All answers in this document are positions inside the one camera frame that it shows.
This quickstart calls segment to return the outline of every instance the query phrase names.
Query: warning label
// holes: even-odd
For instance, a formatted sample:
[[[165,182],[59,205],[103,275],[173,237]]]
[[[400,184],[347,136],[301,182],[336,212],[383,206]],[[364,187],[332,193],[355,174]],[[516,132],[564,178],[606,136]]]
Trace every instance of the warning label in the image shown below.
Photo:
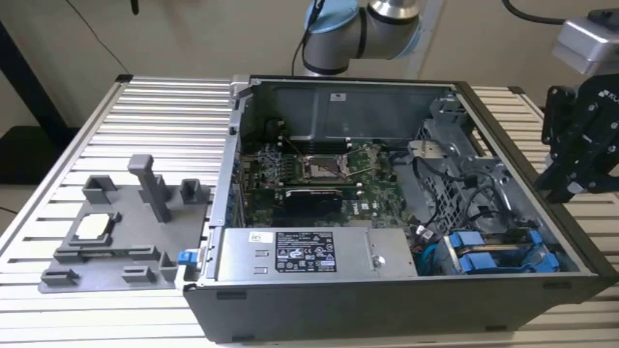
[[[332,232],[277,232],[275,262],[280,273],[336,272]]]

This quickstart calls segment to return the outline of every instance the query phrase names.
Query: motherboard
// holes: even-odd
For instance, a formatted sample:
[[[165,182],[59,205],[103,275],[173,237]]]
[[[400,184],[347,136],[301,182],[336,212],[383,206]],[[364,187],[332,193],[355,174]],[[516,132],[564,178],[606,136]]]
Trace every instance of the motherboard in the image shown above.
[[[407,227],[412,215],[383,146],[348,141],[344,154],[303,154],[267,144],[244,155],[245,225]]]

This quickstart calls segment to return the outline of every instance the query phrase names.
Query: white label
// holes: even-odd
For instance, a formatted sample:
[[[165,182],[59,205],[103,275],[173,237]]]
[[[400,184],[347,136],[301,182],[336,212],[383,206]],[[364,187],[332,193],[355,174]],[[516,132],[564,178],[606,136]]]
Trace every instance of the white label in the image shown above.
[[[249,243],[272,243],[272,232],[249,232]]]
[[[345,93],[331,93],[331,101],[332,102],[344,102],[347,100]]]
[[[421,234],[421,238],[423,239],[429,239],[429,238],[432,238],[433,234],[435,233],[432,231],[425,230],[424,234]]]

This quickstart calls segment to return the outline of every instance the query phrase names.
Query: blue clip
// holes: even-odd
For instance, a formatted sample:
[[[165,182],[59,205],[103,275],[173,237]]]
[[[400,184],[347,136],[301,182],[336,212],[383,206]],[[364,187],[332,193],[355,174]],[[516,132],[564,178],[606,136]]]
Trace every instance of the blue clip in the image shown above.
[[[177,264],[187,266],[197,265],[197,252],[188,252],[187,250],[177,253]]]
[[[464,273],[492,273],[497,269],[489,252],[467,254],[459,260]]]
[[[543,243],[540,233],[536,230],[529,230],[529,237],[532,244],[537,245]]]
[[[557,257],[548,251],[541,244],[535,247],[523,260],[524,266],[537,273],[553,273],[559,271]]]
[[[449,236],[452,247],[467,247],[472,245],[485,245],[481,233],[477,231],[457,231]]]

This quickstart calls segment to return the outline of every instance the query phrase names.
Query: slotted aluminum surface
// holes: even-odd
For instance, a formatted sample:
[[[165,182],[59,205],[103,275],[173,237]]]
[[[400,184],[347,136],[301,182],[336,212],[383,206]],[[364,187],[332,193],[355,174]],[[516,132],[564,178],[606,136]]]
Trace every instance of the slotted aluminum surface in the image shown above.
[[[505,88],[475,88],[537,170],[540,112],[525,96]],[[135,152],[156,158],[155,171],[168,183],[188,176],[215,185],[229,108],[228,82],[135,78],[117,84],[100,105],[76,146],[52,169],[24,210],[0,237],[0,343],[17,347],[213,347],[203,338],[176,290],[40,294],[40,272],[67,234],[91,173],[121,171]],[[619,200],[614,194],[582,195],[568,210],[619,268]],[[619,286],[591,301],[555,307],[515,333],[280,342],[280,347],[618,347]]]

